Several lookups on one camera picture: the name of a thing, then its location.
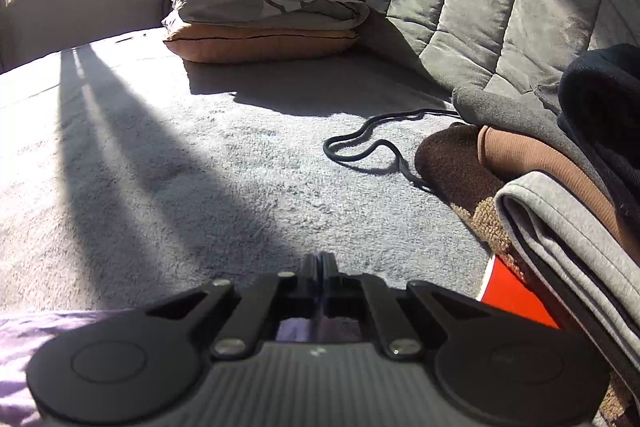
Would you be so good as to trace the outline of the lavender purple garment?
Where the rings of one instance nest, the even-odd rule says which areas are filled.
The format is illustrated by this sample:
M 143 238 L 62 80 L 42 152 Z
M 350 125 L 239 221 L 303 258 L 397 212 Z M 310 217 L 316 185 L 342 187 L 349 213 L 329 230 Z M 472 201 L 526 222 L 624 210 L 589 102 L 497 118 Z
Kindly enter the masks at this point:
M 0 421 L 2 426 L 40 426 L 32 394 L 26 383 L 26 367 L 48 340 L 97 321 L 117 317 L 123 310 L 53 310 L 1 312 Z

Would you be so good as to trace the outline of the red box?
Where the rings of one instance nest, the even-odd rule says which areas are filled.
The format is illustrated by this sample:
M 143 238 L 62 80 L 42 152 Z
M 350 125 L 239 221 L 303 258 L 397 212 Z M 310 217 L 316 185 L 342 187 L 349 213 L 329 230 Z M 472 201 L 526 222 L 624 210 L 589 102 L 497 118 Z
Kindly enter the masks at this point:
M 487 262 L 476 300 L 554 329 L 559 328 L 558 322 L 536 294 L 495 255 Z

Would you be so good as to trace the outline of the light grey folded garment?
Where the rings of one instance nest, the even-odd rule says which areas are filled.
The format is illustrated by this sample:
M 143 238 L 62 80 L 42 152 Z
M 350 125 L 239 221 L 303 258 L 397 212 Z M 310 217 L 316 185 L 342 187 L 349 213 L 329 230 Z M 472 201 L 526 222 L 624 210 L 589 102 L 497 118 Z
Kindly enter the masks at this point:
M 495 206 L 515 249 L 570 288 L 639 368 L 639 267 L 596 216 L 551 176 L 508 182 Z

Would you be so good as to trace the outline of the grey bed blanket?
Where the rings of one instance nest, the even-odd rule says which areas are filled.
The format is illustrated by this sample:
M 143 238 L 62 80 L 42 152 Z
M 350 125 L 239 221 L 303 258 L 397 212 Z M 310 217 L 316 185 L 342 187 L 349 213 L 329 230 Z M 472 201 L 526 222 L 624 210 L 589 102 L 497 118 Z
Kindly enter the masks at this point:
M 359 48 L 186 64 L 160 30 L 1 77 L 1 306 L 118 309 L 329 251 L 348 273 L 466 295 L 488 256 L 394 167 L 450 121 L 426 79 Z

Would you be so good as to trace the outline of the brown knitted garment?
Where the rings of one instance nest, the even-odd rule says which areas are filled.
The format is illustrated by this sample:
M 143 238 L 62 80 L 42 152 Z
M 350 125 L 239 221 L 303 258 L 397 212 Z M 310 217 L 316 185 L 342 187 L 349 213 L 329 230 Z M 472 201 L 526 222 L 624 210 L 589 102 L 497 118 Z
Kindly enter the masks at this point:
M 503 182 L 485 169 L 477 158 L 476 142 L 480 129 L 467 124 L 452 124 L 423 140 L 416 151 L 414 165 L 423 181 L 431 187 L 491 254 L 497 256 L 518 279 L 542 301 L 559 329 L 588 334 L 612 366 L 613 376 L 601 405 L 608 426 L 637 426 L 638 402 L 634 395 L 638 374 L 622 349 L 597 323 L 588 308 L 578 303 L 570 311 L 550 288 L 530 269 L 498 217 L 494 196 Z

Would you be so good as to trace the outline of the dark navy garment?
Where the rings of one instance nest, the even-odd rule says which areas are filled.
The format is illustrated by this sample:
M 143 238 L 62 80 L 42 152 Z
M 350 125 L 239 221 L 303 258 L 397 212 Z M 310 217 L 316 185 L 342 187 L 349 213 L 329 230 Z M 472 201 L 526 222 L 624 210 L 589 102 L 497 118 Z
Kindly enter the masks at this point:
M 561 129 L 599 173 L 616 210 L 639 230 L 639 49 L 628 43 L 588 51 L 559 85 Z

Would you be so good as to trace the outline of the orange pillow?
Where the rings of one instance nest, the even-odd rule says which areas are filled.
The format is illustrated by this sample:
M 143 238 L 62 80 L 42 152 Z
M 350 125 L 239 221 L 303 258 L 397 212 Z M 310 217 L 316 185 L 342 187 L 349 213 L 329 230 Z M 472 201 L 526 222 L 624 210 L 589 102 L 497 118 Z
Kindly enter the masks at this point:
M 353 30 L 234 28 L 204 24 L 170 32 L 165 46 L 183 60 L 201 64 L 240 64 L 306 60 L 340 53 L 353 46 Z

